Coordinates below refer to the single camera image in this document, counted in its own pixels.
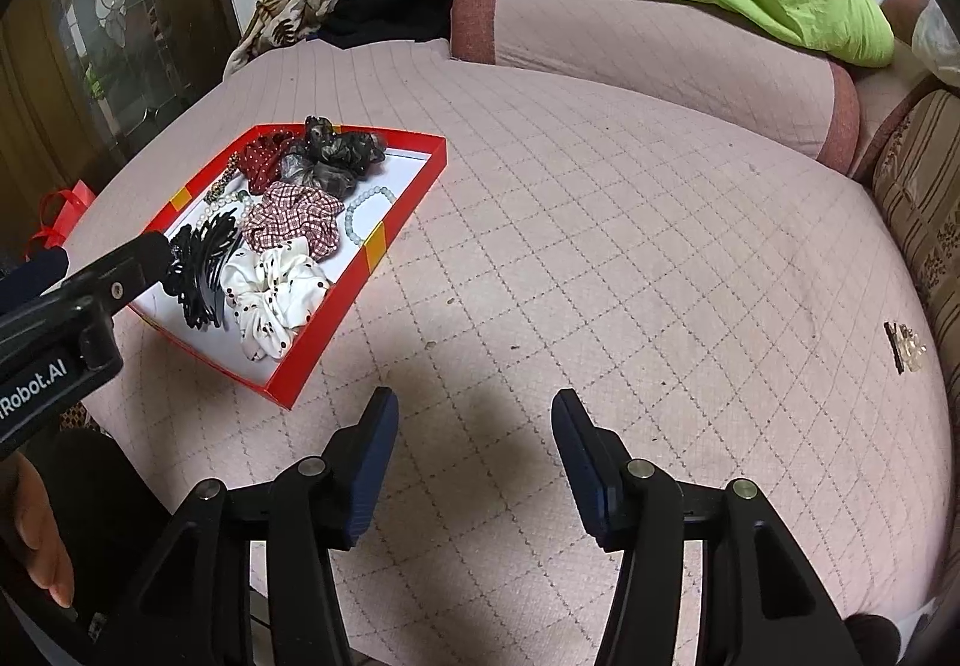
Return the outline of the person's left hand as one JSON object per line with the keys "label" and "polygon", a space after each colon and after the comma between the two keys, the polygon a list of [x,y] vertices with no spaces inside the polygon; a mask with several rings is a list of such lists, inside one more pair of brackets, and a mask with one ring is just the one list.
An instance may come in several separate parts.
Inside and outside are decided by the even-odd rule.
{"label": "person's left hand", "polygon": [[68,609],[75,596],[73,565],[43,478],[20,451],[2,461],[2,535],[13,544],[32,583]]}

